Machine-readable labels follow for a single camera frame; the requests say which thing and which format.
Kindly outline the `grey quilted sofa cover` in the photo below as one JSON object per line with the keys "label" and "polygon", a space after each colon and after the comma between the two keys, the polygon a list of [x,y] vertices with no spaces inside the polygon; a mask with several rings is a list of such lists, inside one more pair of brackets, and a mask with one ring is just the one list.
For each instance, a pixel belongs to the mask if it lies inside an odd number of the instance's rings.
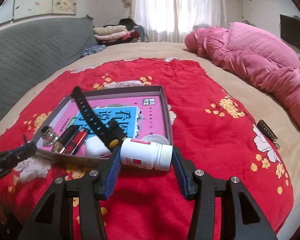
{"label": "grey quilted sofa cover", "polygon": [[97,44],[93,19],[50,18],[0,31],[0,121],[34,86]]}

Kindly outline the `blue patterned cloth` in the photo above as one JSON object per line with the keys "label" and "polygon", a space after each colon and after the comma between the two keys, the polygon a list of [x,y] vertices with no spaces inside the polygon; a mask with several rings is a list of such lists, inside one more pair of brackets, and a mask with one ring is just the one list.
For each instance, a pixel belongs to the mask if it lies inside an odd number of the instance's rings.
{"label": "blue patterned cloth", "polygon": [[89,55],[94,55],[96,53],[99,53],[99,52],[105,50],[105,48],[106,48],[105,45],[96,45],[96,46],[92,46],[90,48],[83,49],[81,51],[81,57],[86,57],[86,56],[89,56]]}

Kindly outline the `pink quilted duvet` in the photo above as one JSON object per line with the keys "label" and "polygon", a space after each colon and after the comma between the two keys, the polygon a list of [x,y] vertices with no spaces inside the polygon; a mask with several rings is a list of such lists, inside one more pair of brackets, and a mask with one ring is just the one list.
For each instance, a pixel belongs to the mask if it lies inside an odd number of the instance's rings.
{"label": "pink quilted duvet", "polygon": [[199,28],[185,38],[189,51],[271,94],[300,128],[300,61],[275,35],[234,22],[230,28]]}

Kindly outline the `black wall television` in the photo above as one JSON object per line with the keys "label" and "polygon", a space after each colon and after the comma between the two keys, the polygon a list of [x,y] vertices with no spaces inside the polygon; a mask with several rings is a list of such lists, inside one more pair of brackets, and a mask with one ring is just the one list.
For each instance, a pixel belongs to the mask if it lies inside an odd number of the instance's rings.
{"label": "black wall television", "polygon": [[286,42],[300,49],[300,20],[280,15],[280,36]]}

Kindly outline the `white sheer curtain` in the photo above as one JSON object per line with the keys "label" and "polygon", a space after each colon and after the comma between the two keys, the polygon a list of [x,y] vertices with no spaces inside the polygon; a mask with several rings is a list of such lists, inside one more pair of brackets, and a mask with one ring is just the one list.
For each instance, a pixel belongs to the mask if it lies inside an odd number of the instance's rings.
{"label": "white sheer curtain", "polygon": [[183,43],[197,26],[225,26],[226,0],[132,0],[132,17],[148,41]]}

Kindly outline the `white pill bottle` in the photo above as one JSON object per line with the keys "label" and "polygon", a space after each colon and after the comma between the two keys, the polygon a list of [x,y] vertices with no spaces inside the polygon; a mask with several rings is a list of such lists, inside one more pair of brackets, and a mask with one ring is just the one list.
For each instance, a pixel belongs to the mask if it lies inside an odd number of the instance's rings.
{"label": "white pill bottle", "polygon": [[120,159],[124,165],[168,172],[172,152],[171,145],[127,138],[121,145]]}

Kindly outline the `black gold lighter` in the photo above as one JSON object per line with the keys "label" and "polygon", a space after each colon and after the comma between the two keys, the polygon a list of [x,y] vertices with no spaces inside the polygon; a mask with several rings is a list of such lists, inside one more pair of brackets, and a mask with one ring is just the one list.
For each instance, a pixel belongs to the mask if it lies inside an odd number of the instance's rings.
{"label": "black gold lighter", "polygon": [[77,134],[78,130],[78,125],[69,126],[55,142],[54,146],[52,147],[52,152],[63,153],[70,141]]}

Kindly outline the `folded clothes pile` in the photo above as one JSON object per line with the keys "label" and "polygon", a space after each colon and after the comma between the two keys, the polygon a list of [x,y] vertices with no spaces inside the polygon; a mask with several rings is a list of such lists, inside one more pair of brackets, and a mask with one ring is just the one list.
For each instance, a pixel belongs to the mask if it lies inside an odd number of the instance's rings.
{"label": "folded clothes pile", "polygon": [[146,41],[144,28],[130,18],[121,19],[117,25],[94,27],[93,32],[99,45],[112,46]]}

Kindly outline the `white plastic bottle cap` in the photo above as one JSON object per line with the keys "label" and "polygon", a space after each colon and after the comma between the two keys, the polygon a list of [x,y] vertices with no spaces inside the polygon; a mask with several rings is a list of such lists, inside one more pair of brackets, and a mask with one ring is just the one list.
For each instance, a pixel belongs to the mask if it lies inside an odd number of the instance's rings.
{"label": "white plastic bottle cap", "polygon": [[170,144],[169,140],[165,136],[159,134],[149,134],[143,137],[142,140],[147,142],[156,142],[158,144],[163,144],[163,145]]}

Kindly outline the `red lighter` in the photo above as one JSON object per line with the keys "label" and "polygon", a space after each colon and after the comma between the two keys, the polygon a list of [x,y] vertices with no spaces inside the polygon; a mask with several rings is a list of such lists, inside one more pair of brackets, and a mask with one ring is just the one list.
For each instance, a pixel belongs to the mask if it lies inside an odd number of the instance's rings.
{"label": "red lighter", "polygon": [[83,128],[80,131],[78,131],[68,146],[68,154],[76,155],[76,153],[83,145],[88,135],[89,135],[89,130],[86,128]]}

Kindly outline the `white earbuds case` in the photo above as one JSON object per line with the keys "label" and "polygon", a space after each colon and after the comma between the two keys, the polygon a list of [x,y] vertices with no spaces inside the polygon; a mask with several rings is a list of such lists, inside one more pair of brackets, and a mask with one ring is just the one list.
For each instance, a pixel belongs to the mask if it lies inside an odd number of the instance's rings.
{"label": "white earbuds case", "polygon": [[85,155],[88,158],[106,159],[110,157],[111,151],[99,137],[93,136],[85,141]]}

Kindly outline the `black yellow digital watch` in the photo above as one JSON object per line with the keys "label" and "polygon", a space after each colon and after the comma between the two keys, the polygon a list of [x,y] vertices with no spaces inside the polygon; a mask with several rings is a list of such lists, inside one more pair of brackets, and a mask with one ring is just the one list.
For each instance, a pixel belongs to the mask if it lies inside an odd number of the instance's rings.
{"label": "black yellow digital watch", "polygon": [[72,97],[90,130],[101,139],[109,150],[112,151],[116,146],[122,145],[127,136],[114,118],[105,125],[90,107],[80,87],[76,86],[72,90]]}

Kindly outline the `beige bed sheet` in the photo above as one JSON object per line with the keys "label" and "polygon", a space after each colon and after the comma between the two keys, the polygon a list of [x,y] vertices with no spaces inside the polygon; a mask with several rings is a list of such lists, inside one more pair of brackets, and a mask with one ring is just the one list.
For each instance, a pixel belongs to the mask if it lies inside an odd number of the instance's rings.
{"label": "beige bed sheet", "polygon": [[219,83],[246,107],[256,120],[263,119],[279,137],[279,153],[287,165],[294,190],[294,206],[280,229],[278,239],[300,238],[300,129],[286,110],[269,94],[249,85],[239,77],[214,66],[209,60],[187,51],[184,44],[168,42],[130,43],[111,46],[104,51],[84,57],[72,64],[54,70],[48,78],[29,89],[0,122],[0,136],[20,119],[21,111],[49,83],[63,72],[81,68],[95,68],[109,61],[143,58],[169,58],[199,62],[208,76]]}

